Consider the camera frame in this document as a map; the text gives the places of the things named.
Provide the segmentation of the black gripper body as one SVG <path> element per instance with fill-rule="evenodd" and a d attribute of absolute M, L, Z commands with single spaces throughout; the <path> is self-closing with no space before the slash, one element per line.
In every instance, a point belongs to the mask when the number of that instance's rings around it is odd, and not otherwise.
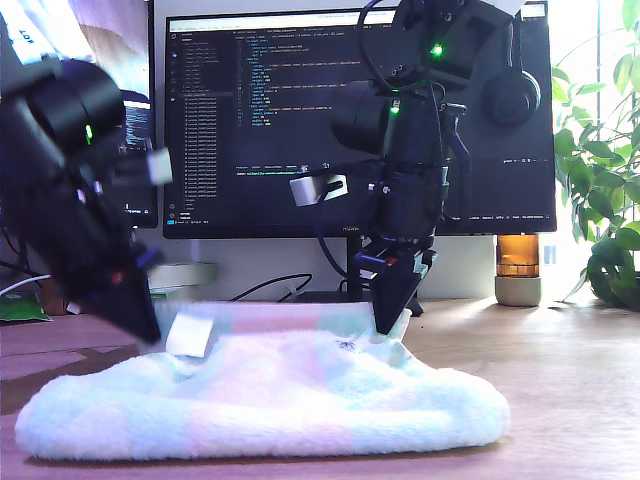
<path fill-rule="evenodd" d="M 448 168 L 429 168 L 421 174 L 390 172 L 371 185 L 361 233 L 371 242 L 355 254 L 362 279 L 387 274 L 416 274 L 428 267 L 423 255 L 433 244 L 448 190 Z"/>

